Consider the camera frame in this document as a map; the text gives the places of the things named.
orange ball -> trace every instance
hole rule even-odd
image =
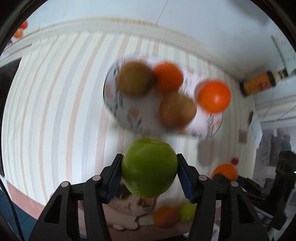
[[[175,226],[179,220],[179,209],[176,207],[161,207],[153,215],[153,222],[162,229]]]
[[[229,163],[225,163],[217,166],[215,170],[212,172],[210,178],[213,179],[213,177],[218,173],[222,174],[230,181],[237,181],[239,177],[235,166]]]
[[[228,107],[230,100],[229,88],[219,80],[206,81],[196,96],[196,101],[209,113],[222,112]]]
[[[178,91],[183,84],[182,71],[175,64],[161,63],[153,71],[157,78],[156,89],[162,93]]]
[[[26,21],[24,21],[23,23],[22,23],[22,25],[20,26],[20,28],[21,29],[26,29],[28,27],[28,21],[26,20]]]
[[[24,36],[24,30],[19,28],[13,35],[16,39],[20,39]]]

bowl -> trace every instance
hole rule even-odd
[[[197,113],[190,123],[183,128],[167,129],[161,124],[158,113],[163,95],[156,92],[154,88],[142,97],[135,98],[120,94],[116,86],[117,75],[123,64],[130,61],[142,61],[153,69],[165,60],[158,56],[135,54],[118,59],[109,68],[103,88],[103,99],[107,109],[120,126],[142,134],[175,133],[198,136],[201,139],[209,139],[214,136],[221,126],[223,113],[207,113],[198,103],[195,103]],[[183,84],[178,92],[194,100],[196,88],[207,80],[207,76],[186,66],[178,66],[184,76]]]

small green fruit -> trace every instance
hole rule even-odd
[[[179,208],[179,223],[190,223],[194,217],[197,204],[187,203]]]
[[[164,193],[172,185],[178,171],[178,160],[169,144],[143,138],[128,147],[121,171],[131,193],[151,198]]]

black cable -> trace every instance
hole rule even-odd
[[[4,186],[4,184],[3,184],[3,182],[2,182],[1,179],[0,179],[0,188],[2,189],[2,191],[3,191],[3,193],[4,193],[5,197],[6,197],[6,199],[8,201],[8,204],[10,206],[10,209],[11,209],[11,212],[12,212],[12,216],[13,216],[15,225],[17,227],[17,231],[18,231],[18,233],[20,235],[19,238],[20,238],[21,241],[25,241],[24,235],[22,233],[22,229],[20,227],[20,222],[19,222],[18,217],[17,217],[17,213],[15,211],[15,207],[13,206],[13,203],[11,201],[11,198],[8,195],[8,192],[7,192],[7,190],[6,190],[6,188],[5,188],[5,186]]]

kiwi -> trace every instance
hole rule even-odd
[[[186,126],[196,115],[196,106],[192,99],[178,93],[166,94],[159,107],[161,123],[170,129]]]
[[[117,88],[121,94],[128,96],[143,96],[155,83],[155,73],[144,63],[127,62],[117,76]]]

